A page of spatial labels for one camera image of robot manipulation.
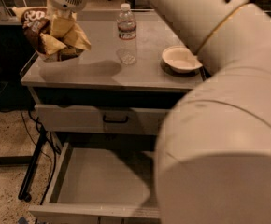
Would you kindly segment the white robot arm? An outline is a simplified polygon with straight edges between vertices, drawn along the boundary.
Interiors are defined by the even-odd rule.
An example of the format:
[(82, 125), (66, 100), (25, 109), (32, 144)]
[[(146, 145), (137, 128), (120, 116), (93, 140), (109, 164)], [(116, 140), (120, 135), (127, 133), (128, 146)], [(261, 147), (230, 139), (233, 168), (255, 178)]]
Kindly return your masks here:
[(162, 224), (271, 224), (271, 18), (249, 0), (149, 0), (211, 77), (166, 116)]

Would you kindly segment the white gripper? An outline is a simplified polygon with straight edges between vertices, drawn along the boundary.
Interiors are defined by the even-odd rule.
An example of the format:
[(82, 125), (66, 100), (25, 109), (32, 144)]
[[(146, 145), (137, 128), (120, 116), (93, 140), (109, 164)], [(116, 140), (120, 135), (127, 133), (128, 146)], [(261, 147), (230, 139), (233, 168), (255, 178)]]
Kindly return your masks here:
[(88, 0), (47, 0), (47, 15), (51, 18), (50, 34), (62, 38), (66, 45), (76, 49), (90, 50), (92, 45), (75, 19), (64, 18), (86, 7)]

